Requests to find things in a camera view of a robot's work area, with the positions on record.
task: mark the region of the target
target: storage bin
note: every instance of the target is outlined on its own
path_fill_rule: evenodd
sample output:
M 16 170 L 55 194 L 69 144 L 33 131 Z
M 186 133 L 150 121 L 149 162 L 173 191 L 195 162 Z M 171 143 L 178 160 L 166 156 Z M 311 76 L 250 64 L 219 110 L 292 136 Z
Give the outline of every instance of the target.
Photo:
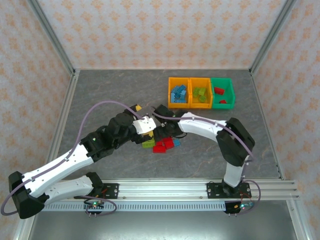
M 204 102 L 199 101 L 199 96 L 193 97 L 195 88 L 205 88 L 204 96 L 206 100 Z M 190 108 L 191 109 L 211 109 L 213 104 L 213 91 L 211 87 L 211 81 L 208 77 L 190 77 Z
M 236 95 L 231 78 L 219 78 L 212 77 L 211 87 L 213 93 L 213 109 L 233 109 L 235 106 Z M 224 89 L 224 94 L 219 95 L 215 93 L 214 87 Z M 226 103 L 219 103 L 221 100 L 225 100 Z
M 171 102 L 171 91 L 175 86 L 186 86 L 186 103 L 172 103 Z M 192 93 L 190 92 L 190 79 L 188 77 L 169 77 L 168 81 L 168 107 L 170 109 L 189 109 L 190 102 L 192 98 Z

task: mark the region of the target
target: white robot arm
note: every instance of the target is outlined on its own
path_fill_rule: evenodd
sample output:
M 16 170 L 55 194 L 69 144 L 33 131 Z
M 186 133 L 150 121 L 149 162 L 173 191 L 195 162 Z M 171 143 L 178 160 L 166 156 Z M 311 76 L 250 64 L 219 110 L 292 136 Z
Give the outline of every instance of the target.
M 222 155 L 227 161 L 222 181 L 225 185 L 223 191 L 232 197 L 232 192 L 237 191 L 237 186 L 241 182 L 243 165 L 248 158 L 248 153 L 224 129 L 232 129 L 251 151 L 255 142 L 242 124 L 235 118 L 231 118 L 229 121 L 216 121 L 195 116 L 191 112 L 183 110 L 173 113 L 163 105 L 155 109 L 153 114 L 160 121 L 161 126 L 156 126 L 154 119 L 148 115 L 137 120 L 132 114 L 124 111 L 113 117 L 108 125 L 104 125 L 84 137 L 68 159 L 66 157 L 70 153 L 69 151 L 34 171 L 24 174 L 18 171 L 12 173 L 9 176 L 10 192 L 19 184 L 29 180 L 12 195 L 20 218 L 29 218 L 40 212 L 44 206 L 56 201 L 74 196 L 94 197 L 101 193 L 103 184 L 94 172 L 77 179 L 59 181 L 76 170 L 111 155 L 115 149 L 128 141 L 140 144 L 149 140 L 148 135 L 142 134 L 151 130 L 153 130 L 156 141 L 166 137 L 176 137 L 183 133 L 193 133 L 218 143 Z M 173 117 L 174 120 L 166 120 L 165 117 Z M 47 171 L 64 159 L 65 161 L 58 167 L 35 178 L 36 175 Z

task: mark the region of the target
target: patterned wallpaper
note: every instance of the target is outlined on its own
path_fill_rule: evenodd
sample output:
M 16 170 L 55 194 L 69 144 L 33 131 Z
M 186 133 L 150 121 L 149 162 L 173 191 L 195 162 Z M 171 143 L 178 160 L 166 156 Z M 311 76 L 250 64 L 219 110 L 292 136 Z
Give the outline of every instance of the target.
M 320 2 L 297 0 L 254 79 L 285 176 L 320 236 Z
M 75 68 L 251 67 L 285 0 L 39 0 Z
M 10 173 L 45 163 L 70 76 L 26 0 L 0 1 L 0 39 L 2 203 Z M 18 220 L 0 215 L 0 239 L 13 239 Z

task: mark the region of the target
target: lime green brick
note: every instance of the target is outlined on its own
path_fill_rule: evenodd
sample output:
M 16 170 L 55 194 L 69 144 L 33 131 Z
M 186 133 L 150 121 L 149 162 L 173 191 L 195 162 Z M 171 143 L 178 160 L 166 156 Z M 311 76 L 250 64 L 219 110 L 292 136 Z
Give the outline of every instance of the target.
M 142 147 L 144 149 L 153 148 L 156 145 L 155 139 L 152 138 L 151 140 L 145 141 L 142 143 Z
M 193 96 L 194 98 L 198 97 L 199 91 L 200 91 L 200 87 L 196 87 L 196 88 L 193 90 L 192 96 Z
M 199 102 L 200 103 L 204 103 L 207 100 L 207 98 L 205 96 L 200 96 L 199 97 Z
M 206 93 L 206 88 L 205 87 L 200 88 L 199 95 L 203 96 L 203 95 L 205 95 L 205 93 Z

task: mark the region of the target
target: blue lego brick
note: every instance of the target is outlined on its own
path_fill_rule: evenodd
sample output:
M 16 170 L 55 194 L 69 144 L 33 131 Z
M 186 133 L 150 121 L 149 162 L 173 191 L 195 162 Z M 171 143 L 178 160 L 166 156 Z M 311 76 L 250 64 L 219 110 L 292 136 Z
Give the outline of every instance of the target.
M 174 94 L 174 93 L 171 93 L 171 95 L 170 95 L 170 102 L 171 102 L 172 104 L 176 102 L 175 94 Z
M 187 87 L 185 85 L 181 85 L 179 88 L 178 88 L 178 92 L 181 93 L 183 90 L 185 90 Z
M 171 90 L 171 93 L 173 93 L 173 94 L 178 93 L 178 89 L 179 89 L 179 86 L 175 86 L 175 87 Z
M 181 91 L 181 94 L 180 94 L 180 99 L 181 100 L 186 100 L 186 93 L 187 93 L 186 90 L 182 90 Z
M 181 99 L 176 99 L 175 103 L 177 103 L 177 104 L 186 104 L 187 101 L 186 100 L 181 100 Z
M 180 141 L 179 141 L 179 139 L 174 139 L 174 140 L 173 140 L 173 144 L 174 144 L 175 147 L 180 146 Z

